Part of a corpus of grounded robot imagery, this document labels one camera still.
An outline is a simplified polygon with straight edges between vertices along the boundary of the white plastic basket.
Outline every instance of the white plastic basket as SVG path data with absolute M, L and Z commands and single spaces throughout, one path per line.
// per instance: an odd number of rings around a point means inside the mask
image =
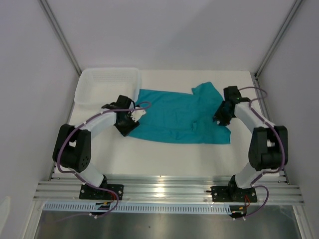
M 119 95 L 136 101 L 140 88 L 141 74 L 137 68 L 89 68 L 80 76 L 74 102 L 103 106 L 115 102 Z

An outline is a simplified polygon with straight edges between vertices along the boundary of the white table surface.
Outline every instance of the white table surface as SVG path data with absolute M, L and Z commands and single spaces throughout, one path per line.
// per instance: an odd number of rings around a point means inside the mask
M 228 86 L 253 86 L 248 71 L 142 71 L 142 88 L 191 93 L 191 88 L 211 81 L 223 95 Z M 242 96 L 256 98 L 253 89 Z M 260 110 L 258 103 L 254 107 Z M 99 108 L 75 105 L 70 124 L 83 122 Z M 233 119 L 231 144 L 168 144 L 122 137 L 115 127 L 103 131 L 92 141 L 91 161 L 104 174 L 231 176 L 248 162 L 251 133 Z

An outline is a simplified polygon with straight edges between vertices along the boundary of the gray floor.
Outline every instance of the gray floor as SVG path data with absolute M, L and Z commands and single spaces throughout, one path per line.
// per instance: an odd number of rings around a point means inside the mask
M 244 221 L 222 215 L 111 213 L 101 219 L 43 212 L 36 239 L 301 239 L 292 207 L 267 206 Z

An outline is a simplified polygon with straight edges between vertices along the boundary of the teal shirt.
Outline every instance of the teal shirt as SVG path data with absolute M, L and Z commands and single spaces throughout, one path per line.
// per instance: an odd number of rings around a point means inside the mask
M 164 143 L 229 144 L 230 130 L 213 122 L 223 97 L 211 82 L 192 88 L 193 94 L 140 90 L 137 104 L 152 106 L 129 136 Z

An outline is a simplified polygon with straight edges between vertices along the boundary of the white enclosure wall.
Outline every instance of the white enclosure wall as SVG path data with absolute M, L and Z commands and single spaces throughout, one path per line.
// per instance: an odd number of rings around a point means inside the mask
M 0 201 L 11 197 L 3 239 L 17 239 L 52 164 L 76 73 L 35 0 L 0 2 Z
M 319 1 L 305 1 L 261 77 L 272 119 L 289 132 L 288 176 L 319 235 Z
M 49 0 L 80 67 L 254 72 L 294 0 Z

